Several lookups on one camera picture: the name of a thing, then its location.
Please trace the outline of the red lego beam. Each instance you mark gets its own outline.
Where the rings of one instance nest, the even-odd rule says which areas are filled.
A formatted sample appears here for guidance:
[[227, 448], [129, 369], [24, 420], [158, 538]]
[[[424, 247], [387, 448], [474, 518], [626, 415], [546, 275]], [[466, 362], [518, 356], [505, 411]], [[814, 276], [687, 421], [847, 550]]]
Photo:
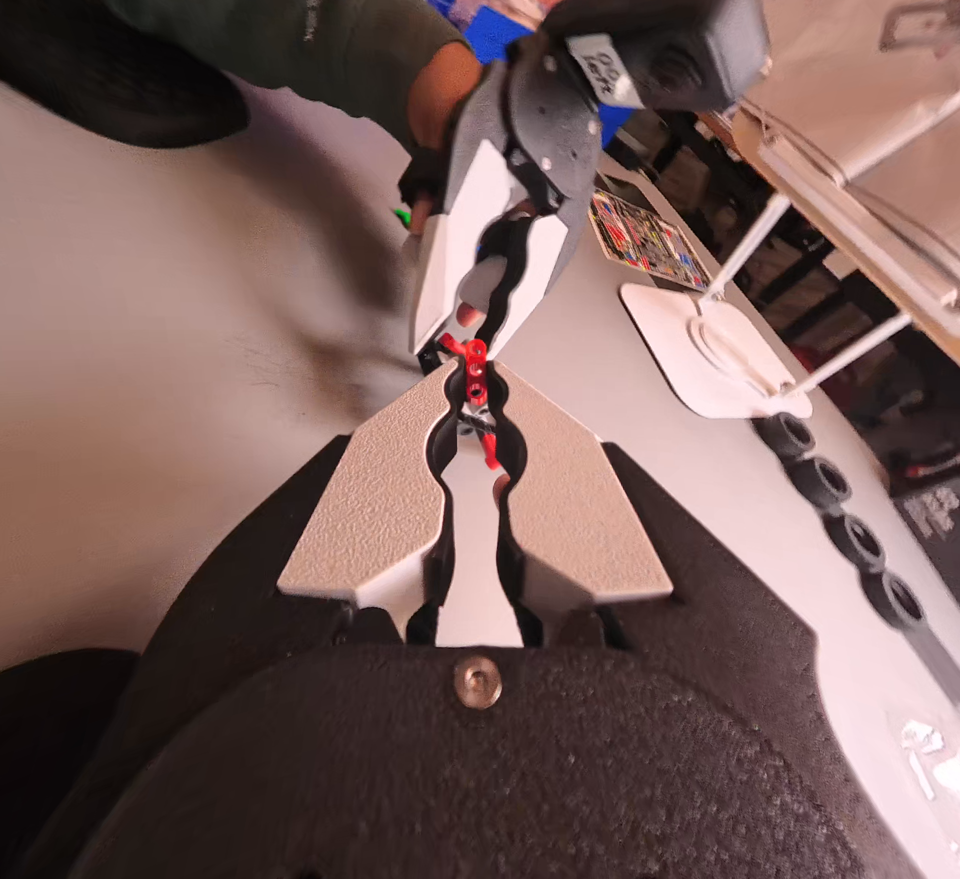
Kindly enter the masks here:
[[466, 401], [480, 409], [488, 402], [486, 343], [480, 338], [467, 341], [463, 347], [463, 358]]

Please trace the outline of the lego car set box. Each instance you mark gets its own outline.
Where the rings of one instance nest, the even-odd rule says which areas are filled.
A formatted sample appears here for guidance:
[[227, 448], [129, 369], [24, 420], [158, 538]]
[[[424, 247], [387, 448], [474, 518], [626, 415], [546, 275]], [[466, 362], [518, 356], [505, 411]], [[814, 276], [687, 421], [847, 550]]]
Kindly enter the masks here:
[[932, 560], [958, 560], [959, 445], [949, 441], [920, 458], [902, 459], [891, 473], [891, 498]]

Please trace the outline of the person's left hand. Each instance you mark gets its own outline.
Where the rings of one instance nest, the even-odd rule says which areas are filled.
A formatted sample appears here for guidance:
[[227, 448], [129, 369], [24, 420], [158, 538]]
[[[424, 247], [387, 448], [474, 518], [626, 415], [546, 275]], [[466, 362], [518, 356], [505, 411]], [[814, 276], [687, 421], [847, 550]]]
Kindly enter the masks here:
[[417, 146], [442, 152], [451, 117], [474, 91], [483, 68], [466, 45], [445, 45], [416, 76], [408, 96], [408, 122]]

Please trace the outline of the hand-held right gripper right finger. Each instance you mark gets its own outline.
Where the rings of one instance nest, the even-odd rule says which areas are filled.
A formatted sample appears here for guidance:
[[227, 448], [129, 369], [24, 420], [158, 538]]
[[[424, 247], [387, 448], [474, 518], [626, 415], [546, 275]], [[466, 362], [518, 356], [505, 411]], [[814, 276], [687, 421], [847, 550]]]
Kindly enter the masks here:
[[497, 569], [542, 626], [658, 600], [673, 582], [600, 438], [504, 362], [487, 365], [499, 498]]

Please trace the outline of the lego instruction booklet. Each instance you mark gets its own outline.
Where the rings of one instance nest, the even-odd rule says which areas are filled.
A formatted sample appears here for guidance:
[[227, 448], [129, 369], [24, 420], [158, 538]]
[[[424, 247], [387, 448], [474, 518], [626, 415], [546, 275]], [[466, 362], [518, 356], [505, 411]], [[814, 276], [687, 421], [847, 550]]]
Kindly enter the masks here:
[[773, 65], [746, 99], [924, 260], [958, 307], [959, 0], [763, 0]]

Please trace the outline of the blue plastic bin with bag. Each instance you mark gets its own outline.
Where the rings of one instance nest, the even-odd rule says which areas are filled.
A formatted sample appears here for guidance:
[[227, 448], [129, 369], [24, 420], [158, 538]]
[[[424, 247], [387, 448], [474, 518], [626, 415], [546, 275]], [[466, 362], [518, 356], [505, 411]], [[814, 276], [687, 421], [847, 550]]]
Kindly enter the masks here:
[[[448, 19], [447, 13], [454, 0], [428, 1]], [[481, 8], [466, 29], [462, 30], [456, 25], [454, 27], [462, 33], [467, 43], [472, 46], [477, 59], [483, 64], [489, 64], [496, 59], [505, 59], [511, 44], [534, 32], [534, 29], [511, 21], [488, 8]]]

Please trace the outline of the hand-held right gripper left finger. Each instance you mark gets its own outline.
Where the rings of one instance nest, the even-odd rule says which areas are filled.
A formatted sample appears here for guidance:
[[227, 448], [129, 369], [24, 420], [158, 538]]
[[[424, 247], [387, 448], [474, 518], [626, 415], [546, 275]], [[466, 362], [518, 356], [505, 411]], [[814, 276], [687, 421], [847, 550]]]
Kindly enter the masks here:
[[354, 429], [277, 580], [286, 596], [381, 609], [403, 640], [436, 628], [453, 566], [450, 491], [464, 362], [450, 358]]

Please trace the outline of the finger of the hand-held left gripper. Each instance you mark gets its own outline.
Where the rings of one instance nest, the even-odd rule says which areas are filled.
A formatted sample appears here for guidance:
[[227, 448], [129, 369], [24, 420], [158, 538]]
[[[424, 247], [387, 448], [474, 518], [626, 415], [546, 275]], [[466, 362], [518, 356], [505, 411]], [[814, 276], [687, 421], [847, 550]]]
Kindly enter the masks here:
[[509, 144], [509, 139], [463, 139], [451, 153], [451, 189], [441, 195], [420, 240], [410, 309], [413, 354], [453, 318], [487, 230], [494, 229], [494, 257], [506, 259], [526, 240], [530, 216], [514, 210], [518, 182], [507, 157]]
[[545, 298], [568, 234], [556, 215], [504, 218], [494, 224], [486, 246], [502, 270], [478, 331], [489, 359], [498, 356]]

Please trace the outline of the black lego frame assembly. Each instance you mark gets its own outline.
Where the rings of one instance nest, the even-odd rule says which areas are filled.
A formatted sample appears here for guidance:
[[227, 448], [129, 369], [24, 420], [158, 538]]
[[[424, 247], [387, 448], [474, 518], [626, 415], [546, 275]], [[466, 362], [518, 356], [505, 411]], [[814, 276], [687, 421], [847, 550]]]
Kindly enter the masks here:
[[[428, 376], [453, 358], [464, 359], [465, 343], [469, 340], [459, 340], [450, 332], [443, 332], [431, 340], [416, 358], [423, 376]], [[486, 383], [488, 382], [488, 361], [486, 361]], [[497, 458], [497, 426], [489, 408], [489, 388], [487, 388], [486, 405], [477, 408], [467, 401], [466, 385], [463, 387], [463, 400], [458, 408], [457, 430], [460, 436], [474, 436], [479, 441], [484, 455], [486, 467], [494, 472], [501, 469]]]

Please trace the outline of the empty clear plastic wrap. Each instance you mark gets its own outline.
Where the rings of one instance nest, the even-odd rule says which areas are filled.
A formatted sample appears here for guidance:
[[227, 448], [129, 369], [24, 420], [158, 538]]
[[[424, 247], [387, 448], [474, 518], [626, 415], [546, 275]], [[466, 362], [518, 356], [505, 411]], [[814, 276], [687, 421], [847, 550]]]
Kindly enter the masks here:
[[958, 813], [958, 717], [944, 721], [905, 717], [894, 722], [894, 733], [923, 797], [940, 809]]

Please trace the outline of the white book stand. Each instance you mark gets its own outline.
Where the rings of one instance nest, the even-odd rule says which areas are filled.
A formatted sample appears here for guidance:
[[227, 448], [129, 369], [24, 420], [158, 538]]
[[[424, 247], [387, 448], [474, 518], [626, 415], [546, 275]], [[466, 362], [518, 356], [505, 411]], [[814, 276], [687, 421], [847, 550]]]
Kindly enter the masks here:
[[[620, 300], [671, 389], [700, 417], [812, 414], [809, 394], [910, 326], [958, 361], [958, 111], [852, 172], [829, 169], [797, 132], [758, 106], [733, 123], [738, 151], [774, 187], [705, 292], [626, 284]], [[728, 301], [736, 273], [793, 209], [894, 303], [894, 315], [803, 377], [790, 373]]]

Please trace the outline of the lego sticker sheet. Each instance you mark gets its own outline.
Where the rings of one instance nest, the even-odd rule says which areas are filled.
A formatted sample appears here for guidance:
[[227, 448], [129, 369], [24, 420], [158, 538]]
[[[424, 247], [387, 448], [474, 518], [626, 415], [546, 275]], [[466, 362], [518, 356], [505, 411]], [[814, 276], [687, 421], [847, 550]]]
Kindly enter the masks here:
[[656, 213], [594, 189], [589, 221], [606, 259], [702, 292], [712, 282], [686, 236]]

